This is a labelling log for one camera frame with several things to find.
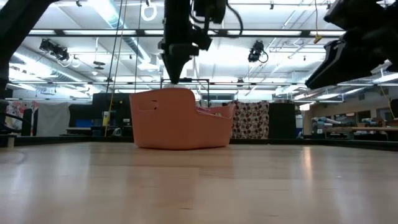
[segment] wall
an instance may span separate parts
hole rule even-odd
[[[398,98],[398,88],[391,87],[387,97],[391,99]],[[326,108],[322,104],[313,105],[311,111],[312,116],[321,117],[370,110],[371,116],[376,117],[377,109],[388,107],[389,102],[384,96],[381,96],[378,92],[369,92],[365,93],[365,100],[359,101],[356,95],[355,97],[347,99],[344,103],[328,105]]]

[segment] rope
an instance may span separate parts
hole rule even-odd
[[[317,5],[317,0],[315,0],[315,32],[316,32],[316,34],[315,34],[315,40],[313,41],[314,44],[317,44],[323,38],[318,33],[318,17],[319,17],[318,5]]]

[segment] ceiling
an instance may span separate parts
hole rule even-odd
[[[338,27],[323,20],[329,1],[318,0],[317,10],[314,6],[314,0],[273,0],[273,2],[274,8],[271,10],[271,4],[268,0],[229,0],[231,6],[241,15],[244,30],[283,29],[314,31],[316,27],[319,30],[339,30]],[[161,40],[161,35],[123,37],[123,40],[119,35],[115,42],[115,37],[111,35],[104,37],[100,34],[105,29],[112,29],[109,20],[108,22],[106,21],[107,17],[109,19],[109,13],[119,13],[119,10],[122,12],[122,18],[124,17],[123,12],[126,11],[125,29],[156,30],[153,31],[156,34],[162,32],[163,0],[152,0],[152,7],[149,9],[146,9],[145,1],[142,1],[144,15],[140,13],[141,1],[136,0],[123,1],[122,5],[121,1],[117,0],[87,0],[80,1],[80,3],[82,7],[78,7],[74,0],[64,0],[53,3],[47,9],[34,27],[32,34],[35,33],[36,35],[26,37],[17,51],[19,55],[24,55],[32,60],[27,63],[26,70],[30,70],[34,75],[22,75],[19,77],[14,74],[11,77],[11,81],[15,85],[10,85],[9,87],[15,90],[26,90],[32,95],[31,97],[45,95],[45,98],[72,97],[87,99],[90,99],[93,93],[106,91],[106,84],[92,85],[91,82],[105,82],[108,77],[111,77],[112,80],[115,80],[116,77],[117,82],[145,82],[143,84],[138,83],[136,86],[111,85],[110,90],[115,90],[116,92],[145,91],[160,88],[161,76],[167,78],[167,73],[163,72],[164,70],[162,69],[162,61],[158,57],[161,51],[157,48],[157,43]],[[154,7],[157,13],[152,15]],[[227,11],[222,25],[212,26],[212,28],[233,30],[239,28],[239,23],[234,14],[231,11]],[[48,30],[51,30],[51,32],[53,30],[62,30],[63,34],[74,32],[77,35],[73,37],[58,34],[40,36],[40,33],[48,33]],[[96,34],[101,36],[98,38],[97,47]],[[67,47],[71,59],[67,62],[57,62],[51,55],[44,54],[39,49],[42,39],[51,39],[52,42]],[[126,39],[135,41],[142,49],[141,52],[146,54],[150,61],[142,63],[139,57],[136,57],[136,53],[131,46],[126,43]],[[319,43],[314,44],[314,38],[308,38],[308,36],[274,38],[271,35],[248,35],[238,39],[214,37],[209,51],[200,52],[200,55],[195,60],[186,64],[182,77],[210,79],[210,82],[216,83],[237,82],[239,78],[248,83],[285,83],[285,85],[263,84],[258,86],[244,85],[241,87],[236,85],[212,85],[210,88],[210,93],[237,93],[239,90],[246,96],[253,95],[252,98],[254,100],[261,100],[265,93],[266,95],[273,95],[275,99],[276,96],[278,98],[294,99],[297,96],[307,94],[302,98],[299,97],[301,100],[312,100],[316,97],[333,93],[337,94],[333,97],[335,99],[347,91],[358,89],[358,87],[334,86],[314,91],[306,89],[303,85],[289,85],[289,83],[305,82],[325,58],[323,46],[334,39],[336,39],[335,35],[333,38],[328,38],[328,35],[324,35],[324,38]],[[259,62],[248,62],[249,49],[256,40],[263,41],[266,46],[266,52],[269,54],[268,62],[263,65]],[[95,65],[93,62],[95,60],[106,64],[103,66],[104,70],[94,69]],[[39,73],[43,72],[37,71],[35,69],[37,67],[50,69],[52,75],[49,73],[46,74],[47,77],[39,75]],[[351,83],[371,83],[379,77],[380,74],[375,74],[370,79]],[[89,83],[80,85],[34,83],[41,80],[44,82]],[[188,84],[187,86],[195,90],[198,89],[197,86]],[[201,86],[201,90],[199,90],[201,93],[206,93],[204,87]],[[66,88],[67,91],[55,92],[56,88]]]

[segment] ceiling light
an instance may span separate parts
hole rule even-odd
[[[360,83],[339,83],[339,84],[337,84],[337,86],[373,86],[373,84],[368,84],[368,83],[364,83],[364,84],[360,84]]]
[[[313,105],[313,104],[315,104],[315,103],[312,102],[312,103],[307,103],[307,104],[301,105],[300,106],[300,111],[309,111],[310,108],[311,108],[310,106]]]
[[[57,88],[57,93],[60,93],[60,94],[63,94],[63,95],[67,95],[67,96],[76,97],[76,98],[87,98],[87,97],[89,97],[85,93],[82,93],[82,92],[76,91],[76,90],[72,90],[72,89],[69,89],[69,88]]]
[[[228,34],[238,35],[239,30],[229,30]],[[297,30],[244,30],[242,35],[300,35],[302,32]]]
[[[327,37],[327,36],[341,36],[345,33],[346,33],[345,31],[318,31],[318,33],[316,31],[311,31],[310,35],[316,36],[318,34]]]
[[[354,90],[350,90],[350,91],[348,91],[348,92],[346,92],[346,93],[344,93],[344,94],[345,94],[345,95],[350,95],[350,94],[356,93],[357,91],[361,91],[361,90],[363,90],[363,89],[365,89],[365,87],[357,88],[357,89],[354,89]]]
[[[332,94],[325,94],[325,95],[322,95],[322,96],[318,96],[317,98],[320,99],[320,100],[325,100],[325,99],[330,99],[330,98],[336,97],[338,95],[339,94],[337,94],[337,93],[332,93]]]
[[[135,30],[64,30],[66,35],[135,35]]]
[[[54,30],[31,30],[30,35],[55,35]]]
[[[159,67],[157,65],[153,65],[151,63],[146,63],[146,62],[143,62],[140,65],[138,65],[138,68],[140,70],[158,70],[159,69]]]
[[[38,82],[38,81],[12,81],[13,83],[23,83],[23,84],[49,84],[48,82]]]
[[[118,12],[115,10],[112,1],[110,0],[88,0],[90,5],[95,8],[98,14],[105,19],[110,21],[115,17],[118,18]]]
[[[384,84],[378,84],[378,86],[398,86],[398,83],[384,83]]]
[[[145,30],[148,35],[163,35],[163,30]]]
[[[149,90],[119,90],[120,93],[142,93]]]

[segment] spotlight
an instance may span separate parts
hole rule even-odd
[[[61,47],[59,44],[53,42],[50,39],[43,39],[39,49],[44,51],[45,53],[50,53],[50,55],[54,56],[57,60],[61,62],[66,62],[67,60],[69,60],[68,49],[66,47]]]
[[[242,78],[239,78],[237,83],[244,83],[244,81],[243,81]]]
[[[262,54],[265,54],[267,56],[267,60],[262,62],[260,61],[260,58]],[[250,54],[248,57],[249,62],[261,62],[261,63],[266,63],[268,61],[268,54],[264,51],[264,44],[262,43],[262,40],[257,40],[253,47],[250,49]]]

